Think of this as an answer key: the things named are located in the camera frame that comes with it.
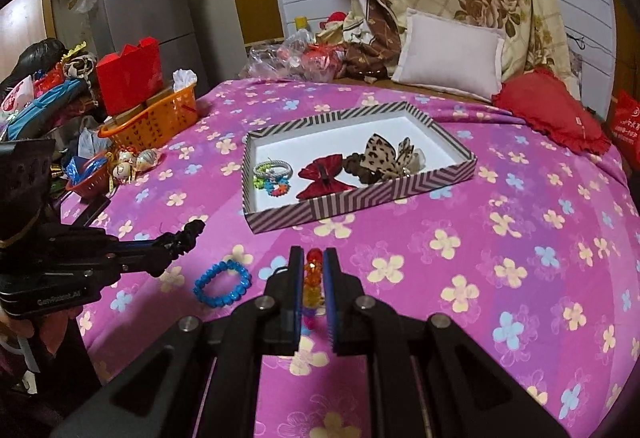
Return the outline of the person's left hand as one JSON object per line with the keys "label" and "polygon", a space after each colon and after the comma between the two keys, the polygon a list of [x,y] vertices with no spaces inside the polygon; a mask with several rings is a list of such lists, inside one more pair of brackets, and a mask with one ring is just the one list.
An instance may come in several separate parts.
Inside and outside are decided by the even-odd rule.
{"label": "person's left hand", "polygon": [[83,306],[70,310],[58,311],[47,314],[38,324],[38,330],[29,320],[16,320],[9,317],[4,311],[0,313],[1,334],[11,338],[18,336],[32,338],[38,336],[50,354],[56,354],[60,348],[66,333],[69,320],[75,320],[81,314]]}

